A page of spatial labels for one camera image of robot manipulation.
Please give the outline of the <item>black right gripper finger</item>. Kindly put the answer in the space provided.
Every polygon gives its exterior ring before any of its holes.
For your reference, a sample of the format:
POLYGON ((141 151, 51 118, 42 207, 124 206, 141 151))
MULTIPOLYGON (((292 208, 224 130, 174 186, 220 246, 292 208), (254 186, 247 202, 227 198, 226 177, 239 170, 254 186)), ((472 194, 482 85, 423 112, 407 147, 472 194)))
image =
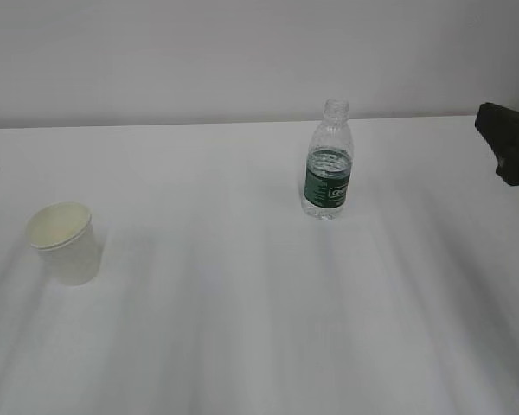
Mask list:
POLYGON ((497 160, 496 174, 508 185, 519 186, 519 112, 483 103, 475 128, 497 160))

